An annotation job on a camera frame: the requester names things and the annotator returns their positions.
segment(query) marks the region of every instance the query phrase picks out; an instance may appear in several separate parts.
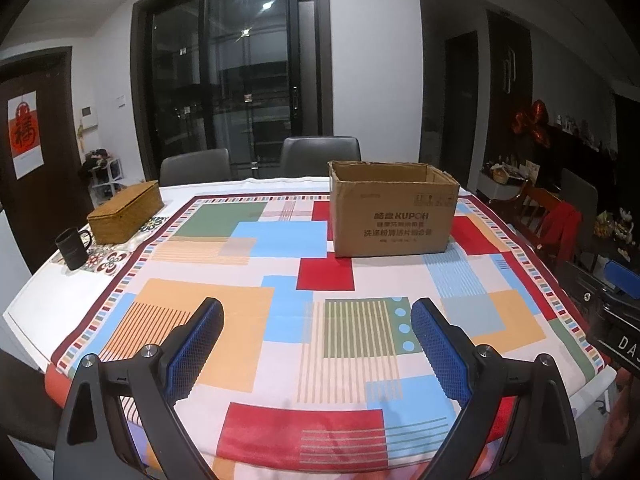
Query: black mug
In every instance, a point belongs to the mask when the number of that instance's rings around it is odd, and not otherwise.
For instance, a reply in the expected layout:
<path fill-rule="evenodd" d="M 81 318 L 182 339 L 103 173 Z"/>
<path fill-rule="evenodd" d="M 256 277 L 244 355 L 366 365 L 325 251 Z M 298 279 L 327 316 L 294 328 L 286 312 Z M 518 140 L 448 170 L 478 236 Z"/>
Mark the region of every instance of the black mug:
<path fill-rule="evenodd" d="M 82 242 L 82 235 L 89 237 L 86 245 Z M 58 235 L 56 245 L 69 270 L 79 269 L 89 259 L 89 254 L 86 250 L 91 246 L 92 241 L 93 238 L 89 231 L 85 229 L 78 232 L 75 227 L 71 227 Z"/>

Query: mug handle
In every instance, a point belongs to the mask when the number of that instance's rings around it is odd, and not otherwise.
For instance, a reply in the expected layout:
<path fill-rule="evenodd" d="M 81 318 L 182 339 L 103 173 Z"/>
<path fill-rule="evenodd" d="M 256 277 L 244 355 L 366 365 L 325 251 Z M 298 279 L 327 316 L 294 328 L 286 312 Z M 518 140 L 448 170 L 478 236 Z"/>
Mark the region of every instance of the mug handle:
<path fill-rule="evenodd" d="M 81 240 L 82 240 L 82 235 L 88 235 L 89 243 L 85 245 L 84 248 L 88 249 L 89 247 L 91 247 L 91 244 L 94 242 L 94 238 L 91 236 L 91 233 L 87 229 L 83 229 L 82 231 L 78 232 L 78 234 L 80 235 Z"/>

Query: geometric tablecloth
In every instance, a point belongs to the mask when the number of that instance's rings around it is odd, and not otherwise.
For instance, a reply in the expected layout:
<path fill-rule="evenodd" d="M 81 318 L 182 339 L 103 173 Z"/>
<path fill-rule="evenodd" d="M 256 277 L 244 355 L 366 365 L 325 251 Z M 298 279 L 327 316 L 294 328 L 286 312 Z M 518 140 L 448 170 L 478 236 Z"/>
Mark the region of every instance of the geometric tablecloth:
<path fill-rule="evenodd" d="M 555 279 L 475 197 L 458 198 L 444 253 L 414 256 L 335 258 L 328 205 L 327 194 L 194 197 L 137 248 L 52 362 L 72 378 L 87 353 L 128 358 L 218 298 L 223 333 L 175 406 L 190 437 L 216 470 L 328 478 L 425 462 L 450 430 L 460 408 L 410 327 L 419 298 L 505 357 L 551 354 L 569 395 L 604 368 Z M 381 219 L 370 235 L 421 228 Z M 153 462 L 134 403 L 124 406 Z"/>

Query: wicker basket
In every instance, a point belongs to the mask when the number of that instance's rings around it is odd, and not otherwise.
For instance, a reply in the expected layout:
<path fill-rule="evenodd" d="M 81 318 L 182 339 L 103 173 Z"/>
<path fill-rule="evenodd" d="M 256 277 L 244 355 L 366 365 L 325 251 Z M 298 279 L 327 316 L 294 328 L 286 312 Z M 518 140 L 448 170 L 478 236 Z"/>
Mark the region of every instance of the wicker basket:
<path fill-rule="evenodd" d="M 97 244 L 123 244 L 162 209 L 158 181 L 129 186 L 86 218 Z"/>

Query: basket lid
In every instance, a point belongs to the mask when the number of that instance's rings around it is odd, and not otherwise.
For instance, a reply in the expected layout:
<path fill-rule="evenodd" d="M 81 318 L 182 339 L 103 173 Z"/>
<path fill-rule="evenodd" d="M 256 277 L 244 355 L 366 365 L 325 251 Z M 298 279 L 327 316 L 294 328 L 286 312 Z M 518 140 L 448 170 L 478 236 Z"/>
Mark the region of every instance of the basket lid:
<path fill-rule="evenodd" d="M 140 184 L 128 186 L 121 192 L 119 192 L 116 196 L 112 197 L 108 202 L 99 205 L 97 208 L 91 211 L 87 216 L 87 219 L 89 220 L 105 216 L 112 216 L 122 211 L 127 205 L 135 202 L 140 196 L 157 186 L 157 180 L 152 180 L 150 182 L 141 182 Z"/>

